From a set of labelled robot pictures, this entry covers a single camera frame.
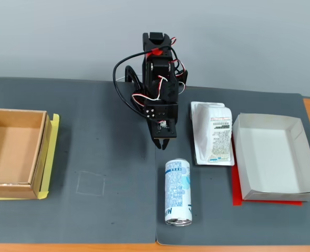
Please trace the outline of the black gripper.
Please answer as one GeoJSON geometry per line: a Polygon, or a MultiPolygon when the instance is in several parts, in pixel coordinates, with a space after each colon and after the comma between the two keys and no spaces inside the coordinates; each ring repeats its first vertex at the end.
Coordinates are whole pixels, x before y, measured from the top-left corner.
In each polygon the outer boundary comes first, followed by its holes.
{"type": "MultiPolygon", "coordinates": [[[[145,104],[143,107],[143,114],[151,119],[164,120],[164,119],[178,119],[178,105],[175,104],[145,104]]],[[[153,139],[154,144],[158,149],[165,150],[169,144],[170,139],[164,139],[162,144],[159,139],[153,139]]]]}

